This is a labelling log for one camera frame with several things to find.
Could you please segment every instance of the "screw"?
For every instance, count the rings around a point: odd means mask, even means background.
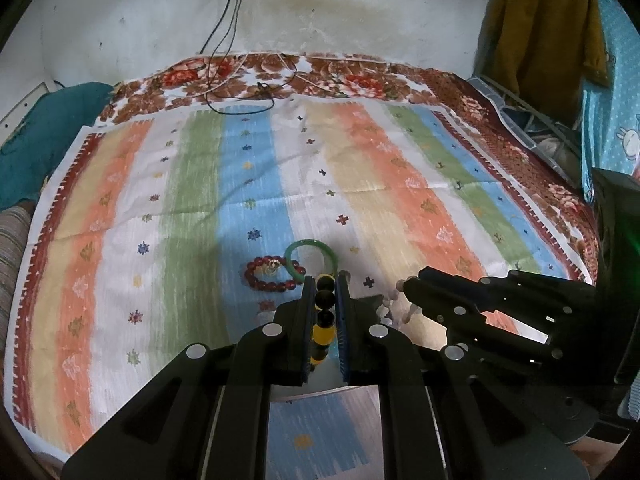
[[[274,337],[282,333],[282,327],[277,323],[267,323],[262,327],[262,333],[269,337]]]
[[[460,361],[465,356],[465,351],[459,346],[451,345],[444,349],[444,355],[452,361]]]
[[[191,345],[189,348],[187,348],[187,357],[189,359],[200,359],[206,353],[206,347],[201,344]]]
[[[384,325],[371,325],[369,327],[369,333],[373,337],[384,337],[389,333],[389,329]]]

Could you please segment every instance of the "hanging jacket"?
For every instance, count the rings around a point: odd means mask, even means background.
[[[497,37],[488,75],[568,126],[581,78],[609,85],[598,0],[493,0],[487,30]]]

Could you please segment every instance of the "striped blanket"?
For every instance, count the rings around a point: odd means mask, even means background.
[[[426,265],[472,280],[517,268],[591,281],[593,232],[572,220],[582,202],[551,173],[542,186],[558,201],[545,202],[485,135],[445,105],[301,94],[257,114],[195,104],[83,129],[34,215],[7,410],[32,447],[66,459],[189,343],[237,342],[299,297],[250,288],[244,269],[300,238],[334,249],[354,297],[387,294]],[[308,273],[326,268],[314,250],[296,257]],[[407,309],[396,301],[392,313]],[[524,330],[500,313],[490,322]],[[423,317],[402,329],[431,348],[445,341]],[[274,404],[268,478],[381,478],[377,410],[371,388]]]

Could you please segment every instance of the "orange stripe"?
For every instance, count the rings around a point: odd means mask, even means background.
[[[56,371],[59,374],[59,405],[65,410],[63,423],[70,452],[82,446],[94,433],[90,416],[90,338],[94,327],[95,276],[100,264],[104,231],[113,225],[118,197],[151,124],[152,121],[135,122],[119,132],[107,134],[120,136],[118,147],[101,183],[92,193],[92,203],[84,218],[81,234],[73,243],[72,260],[66,270],[56,338]],[[64,370],[69,370],[70,364],[64,363],[73,355],[74,372],[67,374]]]
[[[392,190],[395,213],[406,223],[406,236],[424,255],[425,265],[471,280],[485,276],[482,265],[469,249],[444,204],[365,108],[353,102],[332,107],[354,145],[369,157],[380,182]],[[415,182],[416,187],[408,187],[408,179]],[[450,243],[438,240],[439,232],[444,233]]]

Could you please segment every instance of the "beaded bracelet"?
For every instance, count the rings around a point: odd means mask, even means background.
[[[254,276],[254,272],[255,269],[263,266],[264,264],[270,266],[272,266],[273,264],[286,266],[287,260],[282,256],[258,256],[255,260],[247,263],[244,277],[246,278],[251,288],[256,288],[257,290],[266,290],[267,292],[284,292],[285,290],[293,290],[298,286],[299,283],[303,283],[304,278],[303,280],[287,280],[286,282],[265,282],[263,280],[259,280]],[[300,266],[300,264],[296,260],[292,260],[291,265],[301,276],[304,276],[306,274],[305,267]]]

